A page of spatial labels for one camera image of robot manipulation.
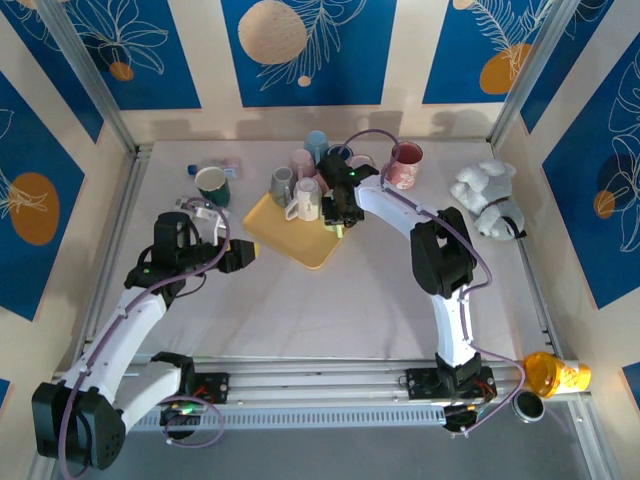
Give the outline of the pink patterned mug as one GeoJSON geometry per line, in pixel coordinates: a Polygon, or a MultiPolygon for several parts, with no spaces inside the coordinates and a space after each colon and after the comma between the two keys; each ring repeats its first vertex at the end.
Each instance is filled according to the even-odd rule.
{"type": "Polygon", "coordinates": [[[416,143],[405,141],[392,148],[390,160],[395,156],[398,158],[391,165],[387,180],[397,189],[408,190],[416,181],[423,151],[416,143]]]}

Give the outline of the grey white plush toy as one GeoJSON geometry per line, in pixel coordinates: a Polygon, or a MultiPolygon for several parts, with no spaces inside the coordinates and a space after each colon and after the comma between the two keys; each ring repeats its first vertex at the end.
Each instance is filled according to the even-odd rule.
{"type": "Polygon", "coordinates": [[[476,230],[498,241],[526,236],[524,215],[512,195],[516,169],[488,159],[462,168],[450,187],[451,195],[474,217],[476,230]]]}

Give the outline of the orange pill bottle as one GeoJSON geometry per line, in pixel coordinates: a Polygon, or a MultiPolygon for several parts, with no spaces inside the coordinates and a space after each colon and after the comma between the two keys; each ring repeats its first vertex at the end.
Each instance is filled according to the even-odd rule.
{"type": "Polygon", "coordinates": [[[591,369],[578,361],[562,360],[547,352],[535,352],[524,360],[527,386],[541,398],[586,391],[591,369]]]}

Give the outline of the dark green mug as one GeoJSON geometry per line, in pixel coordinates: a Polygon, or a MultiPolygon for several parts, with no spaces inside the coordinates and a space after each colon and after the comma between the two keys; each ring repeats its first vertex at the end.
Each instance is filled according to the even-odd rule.
{"type": "Polygon", "coordinates": [[[201,195],[219,207],[226,208],[231,200],[231,192],[225,172],[215,166],[199,170],[195,185],[201,195]]]}

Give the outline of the plastic water bottle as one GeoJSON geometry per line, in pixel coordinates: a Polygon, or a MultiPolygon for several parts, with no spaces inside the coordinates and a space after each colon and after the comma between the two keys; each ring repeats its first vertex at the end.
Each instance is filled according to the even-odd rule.
{"type": "Polygon", "coordinates": [[[200,170],[208,167],[221,169],[229,180],[237,180],[242,176],[242,160],[237,156],[204,159],[188,165],[186,170],[189,176],[195,177],[200,170]]]}

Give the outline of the yellow tray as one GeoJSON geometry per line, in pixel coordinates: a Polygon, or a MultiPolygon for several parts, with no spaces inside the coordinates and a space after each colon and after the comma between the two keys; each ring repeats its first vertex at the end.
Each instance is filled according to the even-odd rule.
{"type": "Polygon", "coordinates": [[[342,242],[321,219],[286,220],[269,193],[247,213],[243,227],[259,243],[311,270],[321,268],[342,242]]]}

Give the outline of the aluminium mounting rail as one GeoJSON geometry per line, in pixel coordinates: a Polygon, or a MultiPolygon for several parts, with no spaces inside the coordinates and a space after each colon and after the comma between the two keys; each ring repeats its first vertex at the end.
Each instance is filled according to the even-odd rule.
{"type": "MultiPolygon", "coordinates": [[[[411,368],[436,368],[432,361],[384,360],[256,360],[204,361],[191,357],[195,373],[224,372],[230,375],[229,393],[225,404],[218,408],[306,408],[391,405],[461,405],[480,404],[486,400],[410,400],[405,371],[411,368]]],[[[174,363],[151,360],[135,362],[117,370],[113,360],[97,361],[87,367],[77,363],[69,372],[44,382],[31,399],[34,414],[62,414],[66,402],[74,407],[84,397],[98,405],[113,409],[126,422],[147,414],[166,403],[167,398],[153,406],[135,401],[139,375],[152,365],[163,368],[174,363]]],[[[516,369],[503,362],[487,362],[493,371],[498,401],[517,384],[516,369]]]]}

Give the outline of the light pink mug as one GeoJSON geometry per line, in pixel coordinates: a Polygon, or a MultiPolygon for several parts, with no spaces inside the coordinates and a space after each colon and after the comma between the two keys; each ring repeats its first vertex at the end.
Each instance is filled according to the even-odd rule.
{"type": "Polygon", "coordinates": [[[316,174],[314,160],[310,152],[304,148],[291,153],[289,167],[297,180],[311,178],[316,174]]]}

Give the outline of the aluminium frame post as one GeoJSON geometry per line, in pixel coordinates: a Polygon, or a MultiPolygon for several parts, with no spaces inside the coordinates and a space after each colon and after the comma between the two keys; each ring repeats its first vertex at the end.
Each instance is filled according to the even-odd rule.
{"type": "Polygon", "coordinates": [[[137,145],[120,109],[65,9],[57,0],[34,0],[34,3],[47,30],[102,119],[111,128],[123,149],[128,154],[135,155],[137,145]]]}
{"type": "Polygon", "coordinates": [[[579,2],[580,0],[551,2],[549,15],[541,25],[529,55],[487,137],[493,149],[497,149],[504,142],[512,123],[519,117],[522,106],[539,79],[579,2]]]}

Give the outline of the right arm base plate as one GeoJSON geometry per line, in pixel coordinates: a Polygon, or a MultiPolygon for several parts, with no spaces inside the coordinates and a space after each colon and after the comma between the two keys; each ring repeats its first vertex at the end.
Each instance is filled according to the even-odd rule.
{"type": "Polygon", "coordinates": [[[410,400],[493,400],[497,390],[493,371],[483,366],[480,373],[456,388],[447,383],[437,368],[411,368],[405,371],[410,400]]]}

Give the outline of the light blue mug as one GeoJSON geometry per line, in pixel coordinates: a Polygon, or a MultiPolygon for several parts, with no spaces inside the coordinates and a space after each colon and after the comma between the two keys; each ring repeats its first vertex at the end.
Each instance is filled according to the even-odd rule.
{"type": "Polygon", "coordinates": [[[304,141],[304,149],[311,154],[314,163],[318,164],[326,157],[329,149],[327,135],[321,130],[309,132],[304,141]]]}

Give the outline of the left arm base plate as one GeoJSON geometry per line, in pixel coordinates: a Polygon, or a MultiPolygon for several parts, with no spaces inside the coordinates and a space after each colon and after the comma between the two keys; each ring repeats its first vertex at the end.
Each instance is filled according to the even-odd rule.
{"type": "Polygon", "coordinates": [[[211,404],[225,404],[230,375],[224,372],[182,373],[177,367],[152,365],[137,379],[135,401],[153,406],[167,397],[195,397],[211,404]]]}

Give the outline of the white mug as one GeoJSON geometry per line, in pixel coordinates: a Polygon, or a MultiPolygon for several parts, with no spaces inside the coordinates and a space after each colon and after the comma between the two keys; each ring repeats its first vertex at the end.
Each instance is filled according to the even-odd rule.
{"type": "Polygon", "coordinates": [[[287,221],[299,219],[312,222],[320,216],[321,190],[313,178],[303,177],[298,180],[292,200],[286,206],[284,214],[287,221]]]}

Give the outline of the aluminium side rail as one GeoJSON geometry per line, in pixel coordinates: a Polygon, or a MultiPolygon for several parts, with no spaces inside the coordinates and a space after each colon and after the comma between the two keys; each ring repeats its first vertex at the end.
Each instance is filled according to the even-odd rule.
{"type": "Polygon", "coordinates": [[[96,264],[89,272],[91,289],[86,305],[81,310],[82,316],[74,326],[68,351],[71,362],[80,357],[84,346],[97,332],[130,210],[135,204],[152,148],[152,143],[136,147],[135,153],[127,158],[129,163],[116,185],[115,198],[108,210],[104,233],[98,245],[96,264]]]}

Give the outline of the grey mug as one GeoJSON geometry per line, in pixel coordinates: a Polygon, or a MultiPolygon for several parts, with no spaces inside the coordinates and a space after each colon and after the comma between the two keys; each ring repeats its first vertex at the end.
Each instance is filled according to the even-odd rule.
{"type": "Polygon", "coordinates": [[[294,187],[295,178],[293,171],[289,167],[277,168],[271,177],[271,199],[276,205],[287,207],[292,201],[294,187]]]}

